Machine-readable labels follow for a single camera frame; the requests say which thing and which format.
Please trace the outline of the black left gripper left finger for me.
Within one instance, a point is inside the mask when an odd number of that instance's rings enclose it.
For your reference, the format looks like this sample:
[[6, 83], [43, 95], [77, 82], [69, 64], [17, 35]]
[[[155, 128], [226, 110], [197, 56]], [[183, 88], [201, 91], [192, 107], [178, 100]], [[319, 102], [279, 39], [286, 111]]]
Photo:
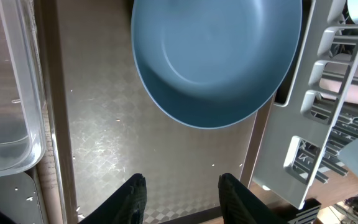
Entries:
[[142, 224], [146, 204], [146, 179], [136, 173], [79, 224]]

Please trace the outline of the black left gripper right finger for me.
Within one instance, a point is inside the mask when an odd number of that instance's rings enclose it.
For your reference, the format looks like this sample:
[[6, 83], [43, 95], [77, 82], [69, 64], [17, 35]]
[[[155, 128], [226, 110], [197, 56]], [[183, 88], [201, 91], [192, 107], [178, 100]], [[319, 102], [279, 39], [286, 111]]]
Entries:
[[224, 224], [287, 224], [232, 174], [219, 176], [219, 203]]

